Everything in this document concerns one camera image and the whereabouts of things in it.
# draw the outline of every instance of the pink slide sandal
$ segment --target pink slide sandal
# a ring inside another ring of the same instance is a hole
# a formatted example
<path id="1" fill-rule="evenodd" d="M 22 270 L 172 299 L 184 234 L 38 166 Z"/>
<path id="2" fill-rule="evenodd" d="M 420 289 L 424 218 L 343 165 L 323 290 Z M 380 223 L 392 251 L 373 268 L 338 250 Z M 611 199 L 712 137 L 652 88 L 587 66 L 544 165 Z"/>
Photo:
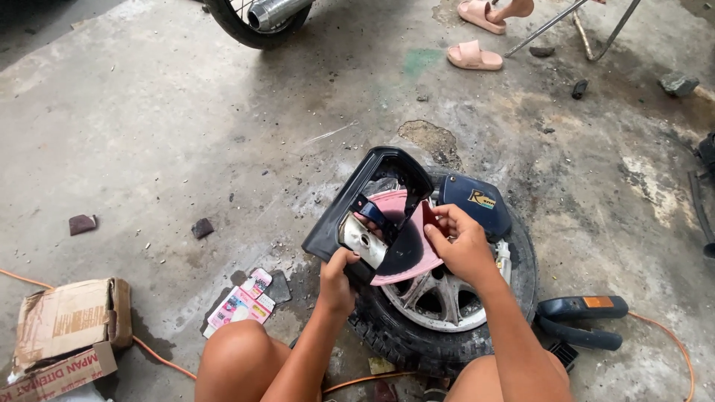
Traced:
<path id="1" fill-rule="evenodd" d="M 447 49 L 447 59 L 461 69 L 498 70 L 503 60 L 494 52 L 479 49 L 479 41 L 460 43 Z"/>
<path id="2" fill-rule="evenodd" d="M 506 31 L 506 23 L 502 21 L 494 24 L 493 22 L 487 21 L 487 14 L 489 14 L 489 11 L 491 11 L 491 5 L 488 1 L 462 1 L 459 3 L 459 6 L 457 6 L 459 16 L 465 21 L 469 21 L 493 34 L 504 35 L 504 31 Z"/>
<path id="3" fill-rule="evenodd" d="M 407 190 L 381 192 L 372 195 L 369 198 L 378 206 L 378 208 L 380 208 L 380 211 L 385 213 L 387 216 L 391 216 L 391 212 L 402 212 L 405 209 Z M 402 248 L 401 252 L 404 252 L 405 254 L 403 259 L 397 259 L 409 261 L 415 257 L 419 258 L 419 261 L 416 261 L 412 267 L 410 267 L 412 263 L 405 264 L 403 267 L 392 265 L 383 267 L 384 264 L 391 264 L 389 257 L 390 252 L 388 252 L 388 256 L 385 257 L 384 262 L 378 268 L 378 275 L 376 275 L 370 283 L 372 286 L 387 285 L 388 283 L 397 283 L 402 280 L 414 278 L 415 276 L 426 273 L 443 263 L 443 261 L 435 254 L 435 251 L 432 249 L 432 245 L 427 240 L 427 237 L 425 237 L 425 231 L 423 229 L 424 212 L 422 211 L 422 208 L 423 204 L 420 203 L 415 212 L 412 214 L 410 221 L 406 223 L 406 225 L 414 225 L 414 227 L 405 229 L 411 230 L 414 238 L 409 239 L 410 247 L 408 249 Z M 398 241 L 393 245 L 394 247 L 399 247 L 398 243 L 404 234 L 404 232 L 400 234 Z M 408 269 L 400 272 L 399 270 L 403 268 Z"/>

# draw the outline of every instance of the concrete floor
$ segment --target concrete floor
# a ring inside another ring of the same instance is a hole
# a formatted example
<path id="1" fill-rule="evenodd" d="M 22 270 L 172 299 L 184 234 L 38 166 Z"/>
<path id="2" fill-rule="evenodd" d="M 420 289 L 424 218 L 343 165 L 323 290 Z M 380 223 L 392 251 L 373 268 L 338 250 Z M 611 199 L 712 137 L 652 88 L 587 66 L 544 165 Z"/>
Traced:
<path id="1" fill-rule="evenodd" d="M 553 57 L 524 49 L 499 72 L 471 72 L 448 64 L 447 46 L 478 38 L 503 53 L 568 2 L 537 1 L 504 36 L 463 24 L 457 3 L 321 1 L 287 46 L 262 53 L 193 1 L 129 0 L 32 52 L 0 53 L 0 266 L 56 285 L 128 280 L 137 335 L 195 372 L 199 328 L 222 289 L 281 259 L 294 300 L 266 327 L 290 341 L 317 293 L 315 262 L 300 250 L 307 231 L 365 149 L 396 144 L 433 164 L 430 149 L 396 135 L 424 119 L 449 130 L 462 168 L 501 188 L 526 219 L 542 299 L 623 296 L 675 331 L 696 370 L 694 400 L 714 400 L 715 263 L 701 254 L 686 173 L 699 167 L 693 144 L 715 127 L 715 29 L 677 2 L 647 1 L 599 63 L 585 60 L 563 21 L 535 41 L 557 46 Z M 625 8 L 591 2 L 581 16 L 605 39 Z M 670 69 L 695 74 L 705 91 L 666 97 L 656 78 Z M 590 84 L 574 101 L 581 78 Z M 96 214 L 98 230 L 69 237 L 66 220 L 78 214 Z M 196 241 L 189 229 L 201 217 L 217 231 Z M 0 287 L 8 361 L 21 299 L 38 289 L 11 278 Z M 595 325 L 624 342 L 582 353 L 571 373 L 577 400 L 687 394 L 667 335 L 632 318 Z M 330 382 L 365 375 L 372 355 L 345 329 Z M 419 400 L 416 380 L 395 382 L 401 401 Z M 132 348 L 97 388 L 120 402 L 176 401 L 191 400 L 193 382 Z M 330 397 L 371 395 L 360 385 Z"/>

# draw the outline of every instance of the wheel spoke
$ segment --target wheel spoke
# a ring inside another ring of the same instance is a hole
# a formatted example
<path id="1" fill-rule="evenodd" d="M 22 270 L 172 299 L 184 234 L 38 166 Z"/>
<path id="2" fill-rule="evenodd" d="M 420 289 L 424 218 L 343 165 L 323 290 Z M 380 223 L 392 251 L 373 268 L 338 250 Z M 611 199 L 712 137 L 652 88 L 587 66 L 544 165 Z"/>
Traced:
<path id="1" fill-rule="evenodd" d="M 432 273 L 429 272 L 412 279 L 410 288 L 400 297 L 403 302 L 403 307 L 415 308 L 417 300 L 420 300 L 422 295 L 428 290 L 433 289 L 436 285 L 434 278 L 432 278 Z"/>
<path id="2" fill-rule="evenodd" d="M 459 320 L 462 318 L 459 313 L 458 295 L 460 283 L 453 280 L 454 275 L 445 275 L 437 284 L 437 294 L 439 295 L 442 305 L 442 316 L 444 321 L 459 325 Z"/>

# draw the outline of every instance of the motorcycle tire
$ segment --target motorcycle tire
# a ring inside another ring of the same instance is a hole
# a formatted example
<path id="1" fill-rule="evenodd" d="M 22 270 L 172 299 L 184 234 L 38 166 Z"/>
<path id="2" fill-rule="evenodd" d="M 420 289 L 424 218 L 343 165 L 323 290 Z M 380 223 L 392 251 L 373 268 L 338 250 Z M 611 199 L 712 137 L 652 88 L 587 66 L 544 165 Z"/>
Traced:
<path id="1" fill-rule="evenodd" d="M 297 12 L 283 29 L 262 33 L 251 28 L 236 14 L 229 0 L 204 0 L 211 15 L 226 33 L 253 49 L 271 50 L 285 43 L 305 23 L 312 3 Z"/>
<path id="2" fill-rule="evenodd" d="M 444 167 L 424 168 L 436 189 L 444 176 L 461 175 Z M 381 187 L 366 187 L 365 194 L 388 190 Z M 538 291 L 536 254 L 524 221 L 509 204 L 506 206 L 512 219 L 511 232 L 505 238 L 511 251 L 511 288 L 531 324 Z M 379 286 L 370 286 L 360 295 L 348 323 L 379 356 L 401 370 L 425 376 L 456 378 L 472 360 L 494 353 L 486 324 L 459 333 L 424 328 L 400 313 Z"/>

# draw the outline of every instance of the hand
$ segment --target hand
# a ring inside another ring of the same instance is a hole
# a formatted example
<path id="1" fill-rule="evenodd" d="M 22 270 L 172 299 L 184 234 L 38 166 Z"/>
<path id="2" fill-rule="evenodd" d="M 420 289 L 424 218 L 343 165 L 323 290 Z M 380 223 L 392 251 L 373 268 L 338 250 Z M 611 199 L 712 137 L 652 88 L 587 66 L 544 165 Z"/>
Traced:
<path id="1" fill-rule="evenodd" d="M 484 228 L 477 221 L 454 204 L 434 207 L 432 212 L 441 216 L 439 225 L 449 230 L 450 236 L 456 237 L 450 242 L 438 228 L 425 225 L 427 239 L 454 275 L 476 288 L 475 284 L 481 282 L 485 273 L 499 272 Z"/>
<path id="2" fill-rule="evenodd" d="M 317 297 L 316 309 L 324 309 L 340 319 L 345 319 L 352 313 L 355 309 L 355 291 L 350 288 L 342 269 L 359 259 L 359 253 L 341 247 L 327 264 L 320 263 L 320 294 Z"/>

